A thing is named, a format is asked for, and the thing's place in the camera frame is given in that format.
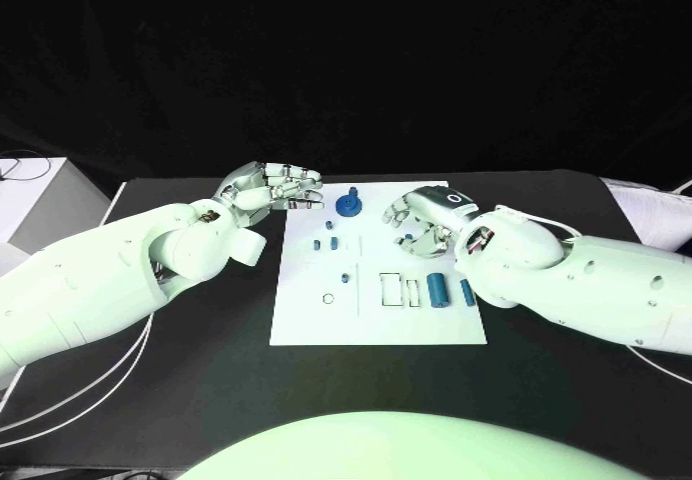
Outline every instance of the blue knob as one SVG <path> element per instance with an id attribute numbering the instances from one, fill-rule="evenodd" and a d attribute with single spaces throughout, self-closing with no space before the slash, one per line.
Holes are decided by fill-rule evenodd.
<path id="1" fill-rule="evenodd" d="M 363 209 L 363 203 L 357 198 L 357 189 L 356 187 L 349 188 L 349 194 L 343 197 L 339 197 L 336 201 L 336 213 L 342 217 L 355 217 L 360 210 Z"/>

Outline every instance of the black cable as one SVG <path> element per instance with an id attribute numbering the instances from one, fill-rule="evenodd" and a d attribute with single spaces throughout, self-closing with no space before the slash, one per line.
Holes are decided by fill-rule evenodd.
<path id="1" fill-rule="evenodd" d="M 147 478 L 153 478 L 154 480 L 166 480 L 164 477 L 161 477 L 161 475 L 158 475 L 157 473 L 154 472 L 140 472 L 140 473 L 132 473 L 132 475 L 127 476 L 122 480 L 130 480 L 131 478 L 135 478 L 141 475 L 148 475 Z"/>
<path id="2" fill-rule="evenodd" d="M 32 155 L 36 155 L 36 157 L 45 158 L 45 160 L 47 162 L 47 170 L 40 175 L 37 175 L 36 177 L 32 177 L 32 178 L 7 178 L 6 175 L 17 168 L 19 165 L 21 165 L 21 160 L 19 158 L 6 156 L 9 153 L 14 153 L 14 152 L 27 152 Z M 27 182 L 29 180 L 36 180 L 37 178 L 43 177 L 47 174 L 47 172 L 50 171 L 50 169 L 53 168 L 53 164 L 50 163 L 50 159 L 45 155 L 42 155 L 40 153 L 34 152 L 33 150 L 27 150 L 24 148 L 20 148 L 17 150 L 6 150 L 4 152 L 0 153 L 0 157 L 1 158 L 9 158 L 9 159 L 14 160 L 14 162 L 16 162 L 14 165 L 11 166 L 11 168 L 7 170 L 7 172 L 4 172 L 4 173 L 0 172 L 0 181 L 14 180 L 16 182 Z"/>

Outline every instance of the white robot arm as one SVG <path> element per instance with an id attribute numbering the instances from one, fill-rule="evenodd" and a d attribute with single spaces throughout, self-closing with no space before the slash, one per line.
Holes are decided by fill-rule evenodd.
<path id="1" fill-rule="evenodd" d="M 223 269 L 254 266 L 269 209 L 323 207 L 314 171 L 249 163 L 212 199 L 166 205 L 65 238 L 0 278 L 0 377 L 128 327 Z"/>
<path id="2" fill-rule="evenodd" d="M 581 236 L 503 206 L 478 214 L 471 200 L 447 187 L 409 192 L 383 220 L 396 227 L 409 214 L 428 229 L 418 239 L 399 238 L 401 248 L 429 258 L 455 244 L 455 269 L 487 303 L 522 304 L 611 342 L 692 354 L 692 259 Z M 568 238 L 558 239 L 539 222 L 558 226 Z"/>

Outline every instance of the black backdrop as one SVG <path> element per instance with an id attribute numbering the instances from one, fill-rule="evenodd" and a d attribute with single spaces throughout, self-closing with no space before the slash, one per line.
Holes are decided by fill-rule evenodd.
<path id="1" fill-rule="evenodd" d="M 4 2 L 4 148 L 112 189 L 248 160 L 326 173 L 690 169 L 689 2 Z"/>

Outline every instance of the blue object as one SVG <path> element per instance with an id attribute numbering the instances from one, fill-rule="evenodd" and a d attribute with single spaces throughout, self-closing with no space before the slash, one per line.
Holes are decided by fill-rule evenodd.
<path id="1" fill-rule="evenodd" d="M 466 278 L 461 280 L 461 290 L 464 291 L 466 304 L 473 307 L 476 305 L 476 299 L 473 298 L 473 290 Z"/>
<path id="2" fill-rule="evenodd" d="M 447 294 L 447 286 L 444 285 L 444 275 L 431 273 L 427 277 L 429 305 L 432 308 L 444 308 L 450 306 L 450 295 Z"/>
<path id="3" fill-rule="evenodd" d="M 356 187 L 350 187 L 349 194 L 339 197 L 339 200 L 336 201 L 336 213 L 342 217 L 355 217 L 362 209 L 363 203 L 357 198 L 357 189 Z"/>

